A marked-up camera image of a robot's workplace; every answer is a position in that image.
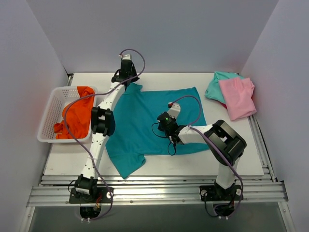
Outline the teal blue t-shirt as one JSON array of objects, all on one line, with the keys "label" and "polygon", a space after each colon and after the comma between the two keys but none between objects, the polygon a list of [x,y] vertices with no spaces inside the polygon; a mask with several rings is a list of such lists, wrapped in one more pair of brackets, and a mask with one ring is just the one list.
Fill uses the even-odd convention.
[{"label": "teal blue t-shirt", "polygon": [[181,112],[176,122],[205,126],[199,111],[200,100],[195,87],[179,90],[143,91],[131,84],[117,102],[113,114],[115,131],[106,143],[107,153],[122,178],[127,178],[145,162],[145,155],[169,155],[169,140],[158,130],[157,117],[168,110],[167,104],[178,99]]}]

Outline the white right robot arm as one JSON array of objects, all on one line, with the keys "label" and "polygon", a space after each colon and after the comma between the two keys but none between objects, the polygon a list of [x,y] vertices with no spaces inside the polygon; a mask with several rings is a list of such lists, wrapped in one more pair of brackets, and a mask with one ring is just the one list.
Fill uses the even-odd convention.
[{"label": "white right robot arm", "polygon": [[207,144],[219,162],[214,193],[219,199],[226,199],[232,193],[232,186],[238,177],[236,168],[247,146],[245,140],[224,120],[206,126],[178,125],[176,118],[167,112],[157,118],[159,130],[173,145]]}]

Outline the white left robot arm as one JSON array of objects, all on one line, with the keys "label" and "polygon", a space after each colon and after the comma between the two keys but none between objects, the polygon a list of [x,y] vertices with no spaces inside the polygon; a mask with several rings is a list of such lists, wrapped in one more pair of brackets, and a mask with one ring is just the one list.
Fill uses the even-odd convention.
[{"label": "white left robot arm", "polygon": [[74,184],[76,193],[87,203],[93,202],[98,195],[98,167],[105,145],[115,131],[113,110],[126,88],[138,79],[131,55],[122,55],[120,69],[112,77],[108,92],[103,94],[104,100],[91,109],[92,141],[88,151],[89,160]]}]

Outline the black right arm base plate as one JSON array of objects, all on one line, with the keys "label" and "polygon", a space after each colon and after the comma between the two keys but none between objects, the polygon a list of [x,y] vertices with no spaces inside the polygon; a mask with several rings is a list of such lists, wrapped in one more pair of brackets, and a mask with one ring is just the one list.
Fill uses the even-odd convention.
[{"label": "black right arm base plate", "polygon": [[241,194],[241,185],[233,184],[231,187],[224,189],[217,185],[200,186],[200,198],[202,201],[238,201],[243,200]]}]

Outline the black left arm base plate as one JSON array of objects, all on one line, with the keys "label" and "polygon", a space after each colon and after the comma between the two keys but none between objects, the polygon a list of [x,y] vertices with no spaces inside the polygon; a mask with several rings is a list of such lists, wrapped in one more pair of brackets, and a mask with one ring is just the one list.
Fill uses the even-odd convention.
[{"label": "black left arm base plate", "polygon": [[69,203],[71,204],[84,204],[84,203],[111,203],[111,194],[108,192],[107,188],[101,187],[95,190],[90,195],[85,193],[80,193],[72,188],[70,190]]}]

